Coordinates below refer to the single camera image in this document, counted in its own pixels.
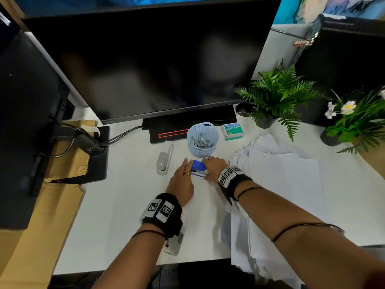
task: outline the desk surface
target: desk surface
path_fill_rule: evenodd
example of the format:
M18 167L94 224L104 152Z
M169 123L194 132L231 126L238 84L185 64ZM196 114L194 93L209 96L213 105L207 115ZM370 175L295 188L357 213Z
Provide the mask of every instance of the desk surface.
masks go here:
M84 119L94 119L87 110ZM326 166L326 200L335 224L357 245L385 243L385 180L360 155L338 154L344 145L329 147L320 141L322 127L301 123L295 143L285 127L275 122L260 129L249 117L237 117L245 135L225 142L220 135L214 156L228 160L235 151L261 134L270 132L278 140L303 149L308 158ZM112 124L111 137L138 126L142 120ZM143 209L164 192L174 170L185 157L194 158L187 141L174 141L174 152L166 176L156 173L162 144L150 144L149 131L135 130L110 146L107 178L85 185L86 193L68 235L54 274L105 270L139 227ZM217 241L224 217L224 204L213 185L193 176L195 194L183 208L186 227L177 256L161 253L158 264L229 258L230 249Z

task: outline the artificial flower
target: artificial flower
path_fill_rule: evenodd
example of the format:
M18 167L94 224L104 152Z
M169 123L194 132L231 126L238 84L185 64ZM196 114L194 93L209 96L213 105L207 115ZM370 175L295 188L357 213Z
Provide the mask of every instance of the artificial flower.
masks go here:
M385 89L381 90L379 93L383 99L385 99Z
M331 119L332 117L335 117L337 115L336 112L332 112L332 111L327 111L325 112L325 116L328 118L328 119Z
M341 107L341 113L342 114L352 114L354 112L354 109L356 108L356 102L355 101L348 101Z
M334 111L334 108L336 107L336 105L335 104L333 104L331 101L329 101L329 103L328 103L328 109L329 109L329 111Z

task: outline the black bracelet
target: black bracelet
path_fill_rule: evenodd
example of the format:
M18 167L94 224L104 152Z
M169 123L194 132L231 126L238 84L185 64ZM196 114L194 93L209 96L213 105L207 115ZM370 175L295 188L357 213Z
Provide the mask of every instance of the black bracelet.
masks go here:
M291 225L287 228L285 228L284 230L282 230L280 233L278 233L278 235L276 237L274 237L272 239L272 242L276 242L277 239L283 234L285 233L286 231L288 231L289 229L292 229L292 228L295 228L295 227L299 227L299 226L328 226L328 227L332 227L332 228L337 228L338 231L341 233L341 234L345 234L345 230L342 229L342 228L339 228L338 226L334 225L334 224L329 224L329 223L299 223L299 224L294 224L294 225Z
M161 232L159 232L159 231L155 231L155 230L141 230L141 231L138 231L138 232L135 233L133 236L131 236L131 239L132 239L133 237L137 236L138 234L143 233L143 232L151 232L151 233L159 234L159 235L163 236L163 237L166 239L166 241L168 240L168 238L167 238L163 233L161 233Z
M251 187L251 188L245 189L242 193L239 194L237 201L239 201L239 197L240 197L241 195L243 195L244 193L246 193L247 191L249 191L249 190L251 190L251 189L258 189L258 188L264 188L264 187L262 187L262 186L253 186L253 187Z

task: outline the computer monitor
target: computer monitor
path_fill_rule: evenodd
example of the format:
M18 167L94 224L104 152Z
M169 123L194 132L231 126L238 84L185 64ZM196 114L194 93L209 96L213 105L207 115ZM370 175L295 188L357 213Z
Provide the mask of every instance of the computer monitor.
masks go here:
M210 0L25 23L104 123L242 101L281 0Z

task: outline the right hand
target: right hand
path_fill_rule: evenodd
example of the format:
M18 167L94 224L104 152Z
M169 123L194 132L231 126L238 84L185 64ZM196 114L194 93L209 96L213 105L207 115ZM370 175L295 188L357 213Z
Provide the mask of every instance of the right hand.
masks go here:
M205 176L206 180L218 183L219 174L229 165L226 160L220 159L218 157L209 156L208 158L203 158L202 163L206 166L207 175Z

